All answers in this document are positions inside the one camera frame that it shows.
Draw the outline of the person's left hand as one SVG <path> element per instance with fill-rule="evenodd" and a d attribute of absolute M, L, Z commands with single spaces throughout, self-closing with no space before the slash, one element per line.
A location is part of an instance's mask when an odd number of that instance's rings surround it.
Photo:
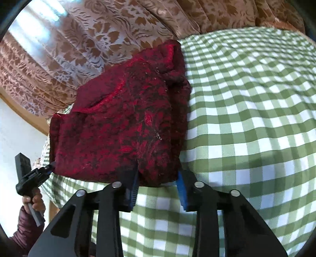
<path fill-rule="evenodd" d="M 44 213 L 46 210 L 46 206 L 44 204 L 44 201 L 42 199 L 42 194 L 39 188 L 32 189 L 32 197 L 29 196 L 23 196 L 22 198 L 23 206 L 27 214 L 32 214 L 31 210 L 28 206 L 29 203 L 32 204 L 32 208 L 37 211 Z"/>

